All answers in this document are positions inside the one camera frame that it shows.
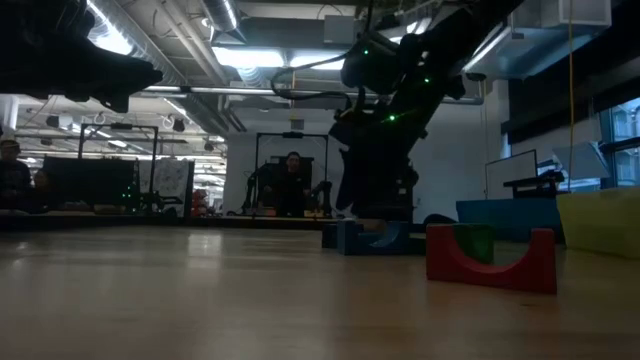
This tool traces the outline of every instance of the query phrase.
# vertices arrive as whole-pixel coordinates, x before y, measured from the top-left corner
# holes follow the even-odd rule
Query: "green block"
[[[489,225],[453,225],[456,241],[462,252],[482,264],[493,264],[495,229]]]

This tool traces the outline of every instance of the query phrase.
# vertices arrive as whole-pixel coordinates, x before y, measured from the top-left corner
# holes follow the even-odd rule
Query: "yellow cable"
[[[573,0],[569,0],[569,111],[571,116],[569,128],[569,182],[567,185],[569,192],[571,192],[571,174],[573,173],[573,130],[576,123],[573,82]]]

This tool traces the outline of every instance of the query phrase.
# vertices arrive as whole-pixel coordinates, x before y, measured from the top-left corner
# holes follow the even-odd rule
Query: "red arch block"
[[[460,250],[452,226],[427,227],[427,278],[504,289],[555,294],[553,230],[534,229],[529,251],[508,266],[481,264]]]

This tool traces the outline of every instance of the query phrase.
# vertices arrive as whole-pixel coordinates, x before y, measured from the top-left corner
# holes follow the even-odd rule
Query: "man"
[[[20,144],[17,141],[2,140],[0,151],[0,204],[15,206],[31,188],[31,173],[26,164],[18,161]]]
[[[310,181],[300,172],[300,154],[287,155],[287,171],[267,192],[275,191],[278,197],[276,215],[279,217],[304,217],[306,197],[311,192]]]

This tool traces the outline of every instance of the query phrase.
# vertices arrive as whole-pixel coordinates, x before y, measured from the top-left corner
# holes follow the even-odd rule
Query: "yellow foam block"
[[[558,196],[567,247],[640,259],[640,188]]]

